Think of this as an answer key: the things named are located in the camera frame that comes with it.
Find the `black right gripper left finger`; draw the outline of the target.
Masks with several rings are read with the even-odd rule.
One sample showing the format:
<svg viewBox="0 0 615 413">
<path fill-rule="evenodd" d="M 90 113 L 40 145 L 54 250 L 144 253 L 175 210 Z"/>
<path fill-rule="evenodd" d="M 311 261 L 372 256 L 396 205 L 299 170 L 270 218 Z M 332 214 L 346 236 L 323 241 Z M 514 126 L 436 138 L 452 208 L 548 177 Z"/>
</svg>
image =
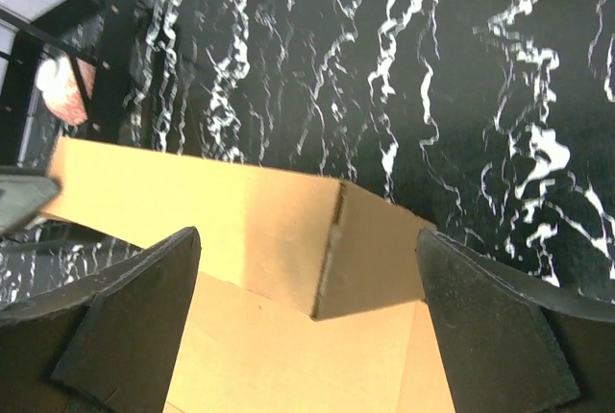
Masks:
<svg viewBox="0 0 615 413">
<path fill-rule="evenodd" d="M 200 259 L 184 228 L 1 310 L 4 412 L 161 412 Z"/>
</svg>

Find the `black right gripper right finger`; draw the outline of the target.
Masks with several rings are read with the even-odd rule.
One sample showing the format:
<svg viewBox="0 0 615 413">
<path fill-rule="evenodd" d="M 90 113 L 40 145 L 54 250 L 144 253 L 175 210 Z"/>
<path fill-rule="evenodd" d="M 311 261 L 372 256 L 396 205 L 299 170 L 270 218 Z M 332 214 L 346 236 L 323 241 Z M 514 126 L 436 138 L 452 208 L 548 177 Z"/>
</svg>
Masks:
<svg viewBox="0 0 615 413">
<path fill-rule="evenodd" d="M 456 411 L 613 411 L 613 304 L 439 231 L 420 231 L 416 257 Z"/>
</svg>

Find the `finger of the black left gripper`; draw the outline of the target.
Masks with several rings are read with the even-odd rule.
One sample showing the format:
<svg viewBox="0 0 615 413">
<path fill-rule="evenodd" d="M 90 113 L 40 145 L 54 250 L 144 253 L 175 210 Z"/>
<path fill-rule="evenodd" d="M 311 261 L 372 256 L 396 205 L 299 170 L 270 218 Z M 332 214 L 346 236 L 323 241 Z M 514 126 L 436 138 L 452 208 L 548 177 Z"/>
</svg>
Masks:
<svg viewBox="0 0 615 413">
<path fill-rule="evenodd" d="M 61 192 L 57 179 L 44 170 L 1 167 L 1 230 L 19 231 L 38 218 Z"/>
</svg>

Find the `brown cardboard box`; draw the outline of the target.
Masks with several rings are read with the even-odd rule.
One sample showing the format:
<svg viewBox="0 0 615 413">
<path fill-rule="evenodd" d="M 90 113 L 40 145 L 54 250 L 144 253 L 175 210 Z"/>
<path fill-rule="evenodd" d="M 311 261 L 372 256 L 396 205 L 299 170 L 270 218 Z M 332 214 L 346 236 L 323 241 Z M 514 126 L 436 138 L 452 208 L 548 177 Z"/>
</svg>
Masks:
<svg viewBox="0 0 615 413">
<path fill-rule="evenodd" d="M 199 274 L 169 412 L 450 412 L 415 249 L 428 222 L 328 177 L 62 137 L 44 208 Z"/>
</svg>

